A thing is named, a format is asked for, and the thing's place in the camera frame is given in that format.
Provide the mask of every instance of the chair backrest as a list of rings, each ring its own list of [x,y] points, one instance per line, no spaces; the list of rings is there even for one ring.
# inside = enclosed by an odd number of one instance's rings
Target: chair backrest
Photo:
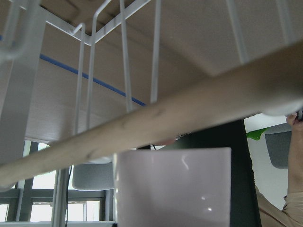
[[[279,169],[288,168],[288,152],[291,139],[289,124],[280,124],[265,131],[265,140],[272,165]]]
[[[80,164],[75,166],[72,185],[75,189],[84,191],[113,189],[113,163]]]

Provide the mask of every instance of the blue tape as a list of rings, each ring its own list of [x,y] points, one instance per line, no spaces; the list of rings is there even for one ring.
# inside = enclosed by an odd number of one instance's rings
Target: blue tape
[[[47,61],[47,62],[49,62],[49,63],[51,63],[51,64],[53,64],[53,65],[56,65],[56,66],[58,66],[58,67],[60,67],[60,68],[62,68],[62,69],[65,69],[65,70],[67,70],[67,71],[69,71],[69,72],[78,74],[78,70],[77,70],[77,69],[74,69],[73,67],[68,66],[68,65],[66,65],[66,64],[63,64],[63,63],[61,63],[61,62],[59,62],[59,61],[57,61],[57,60],[55,60],[55,59],[53,59],[53,58],[50,58],[50,57],[44,55],[44,54],[40,54],[40,59],[42,59],[42,60],[44,60],[44,61]],[[84,78],[86,78],[86,79],[89,78],[88,74],[86,74],[86,73],[83,73],[82,76],[83,76]],[[103,87],[106,87],[107,89],[109,89],[109,90],[111,90],[111,91],[114,91],[114,92],[116,92],[116,93],[118,93],[118,94],[120,94],[120,95],[126,97],[125,92],[119,90],[118,88],[115,88],[115,87],[111,86],[111,85],[108,84],[108,83],[103,82],[102,80],[99,80],[99,79],[97,79],[97,78],[93,78],[93,82],[95,82],[95,83],[97,83],[97,84],[99,84],[99,85],[101,85],[101,86],[103,86]],[[134,98],[134,97],[132,97],[132,101],[135,102],[135,103],[137,103],[137,104],[139,104],[139,105],[141,105],[141,106],[145,106],[145,105],[146,105],[144,102],[141,102],[140,100],[138,100],[138,99],[136,99],[136,98]]]

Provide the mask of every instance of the wooden pole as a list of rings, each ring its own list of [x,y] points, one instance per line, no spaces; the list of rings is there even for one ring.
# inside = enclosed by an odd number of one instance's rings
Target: wooden pole
[[[299,42],[2,165],[0,187],[302,99],[303,42]]]

